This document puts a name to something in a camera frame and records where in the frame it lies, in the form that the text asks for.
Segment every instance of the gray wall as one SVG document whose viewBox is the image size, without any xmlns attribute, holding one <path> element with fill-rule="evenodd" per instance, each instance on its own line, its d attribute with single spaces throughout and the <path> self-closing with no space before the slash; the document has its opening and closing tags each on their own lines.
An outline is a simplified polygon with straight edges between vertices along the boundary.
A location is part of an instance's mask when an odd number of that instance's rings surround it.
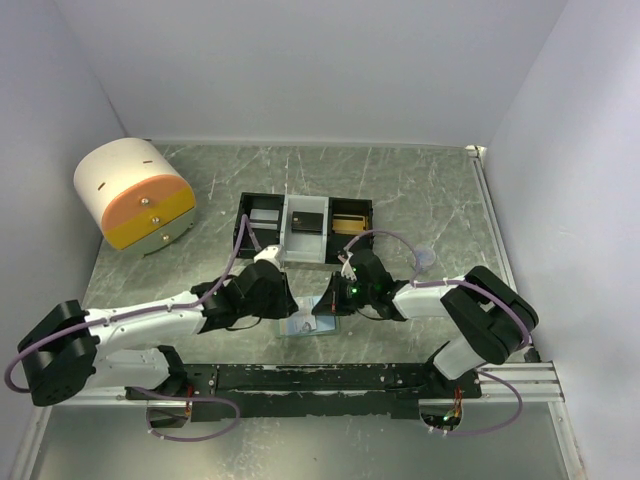
<svg viewBox="0 0 640 480">
<path fill-rule="evenodd" d="M 4 369 L 17 342 L 56 303 L 82 297 L 100 237 L 75 195 L 73 170 L 123 132 L 55 4 L 0 5 Z M 0 388 L 0 478 L 9 474 L 31 409 L 29 397 Z"/>
<path fill-rule="evenodd" d="M 640 2 L 570 1 L 489 146 L 535 341 L 593 479 L 640 471 Z"/>
<path fill-rule="evenodd" d="M 135 136 L 486 145 L 566 0 L 56 0 Z"/>
</svg>

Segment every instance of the table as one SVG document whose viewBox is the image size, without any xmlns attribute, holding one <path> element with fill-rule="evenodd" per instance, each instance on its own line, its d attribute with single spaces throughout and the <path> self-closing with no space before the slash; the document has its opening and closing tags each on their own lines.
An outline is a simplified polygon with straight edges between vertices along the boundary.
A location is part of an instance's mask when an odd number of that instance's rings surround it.
<svg viewBox="0 0 640 480">
<path fill-rule="evenodd" d="M 453 277 L 486 265 L 512 280 L 490 221 L 478 163 L 464 149 L 159 149 L 196 192 L 196 224 L 146 258 L 103 243 L 85 307 L 169 297 L 218 276 L 231 250 L 243 191 L 370 198 L 374 226 L 435 249 L 437 262 L 422 279 Z M 411 257 L 404 245 L 379 236 L 374 250 L 395 278 L 409 277 Z M 287 272 L 297 296 L 321 294 L 330 274 L 324 266 L 292 265 Z M 187 363 L 420 362 L 457 334 L 450 319 L 373 322 L 354 315 L 342 319 L 337 335 L 282 339 L 263 321 L 242 332 L 180 339 L 176 348 Z M 522 354 L 511 358 L 522 360 Z M 519 422 L 483 438 L 443 440 L 429 436 L 419 420 L 345 416 L 245 419 L 224 437 L 200 444 L 159 441 L 146 434 L 144 408 L 116 403 L 54 407 L 31 478 L 567 478 L 546 403 L 527 403 Z M 513 403 L 469 404 L 465 422 L 486 426 L 514 408 Z M 195 424 L 180 435 L 217 428 L 218 422 Z"/>
</svg>

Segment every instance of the cylindrical container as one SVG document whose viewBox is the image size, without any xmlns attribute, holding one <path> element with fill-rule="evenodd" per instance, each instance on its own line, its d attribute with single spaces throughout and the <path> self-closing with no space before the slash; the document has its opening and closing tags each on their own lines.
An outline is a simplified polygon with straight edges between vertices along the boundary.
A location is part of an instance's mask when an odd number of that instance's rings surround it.
<svg viewBox="0 0 640 480">
<path fill-rule="evenodd" d="M 191 186 L 145 140 L 122 138 L 97 148 L 82 159 L 73 183 L 118 250 L 151 253 L 193 224 Z"/>
</svg>

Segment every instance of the white wall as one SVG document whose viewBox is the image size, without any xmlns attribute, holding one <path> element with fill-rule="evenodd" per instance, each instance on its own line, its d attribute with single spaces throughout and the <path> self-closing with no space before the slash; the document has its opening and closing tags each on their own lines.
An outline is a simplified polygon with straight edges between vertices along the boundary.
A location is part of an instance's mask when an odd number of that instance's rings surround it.
<svg viewBox="0 0 640 480">
<path fill-rule="evenodd" d="M 135 136 L 486 145 L 566 0 L 56 0 Z"/>
<path fill-rule="evenodd" d="M 592 479 L 640 471 L 638 25 L 637 0 L 570 0 L 487 162 Z"/>
<path fill-rule="evenodd" d="M 2 0 L 0 7 L 4 369 L 55 304 L 82 298 L 100 236 L 73 190 L 73 170 L 123 132 L 53 2 Z M 9 475 L 31 409 L 28 396 L 0 388 L 0 478 Z"/>
</svg>

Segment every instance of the marble tabletop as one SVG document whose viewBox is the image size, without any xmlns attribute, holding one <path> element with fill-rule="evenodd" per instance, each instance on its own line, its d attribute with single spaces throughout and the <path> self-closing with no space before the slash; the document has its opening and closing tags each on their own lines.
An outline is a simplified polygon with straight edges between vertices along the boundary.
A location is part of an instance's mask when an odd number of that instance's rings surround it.
<svg viewBox="0 0 640 480">
<path fill-rule="evenodd" d="M 217 277 L 231 252 L 242 192 L 371 199 L 374 227 L 435 250 L 436 263 L 420 279 L 454 277 L 475 265 L 500 272 L 476 172 L 462 148 L 157 147 L 196 193 L 195 225 L 144 258 L 103 242 L 85 308 L 161 299 Z M 410 277 L 412 257 L 403 244 L 377 236 L 374 251 L 394 278 Z M 246 262 L 237 261 L 232 273 Z M 330 270 L 292 264 L 287 274 L 294 296 L 321 295 Z M 186 363 L 420 362 L 457 335 L 448 318 L 401 323 L 352 315 L 334 335 L 279 338 L 274 321 L 265 320 L 241 332 L 176 339 L 175 347 Z"/>
</svg>

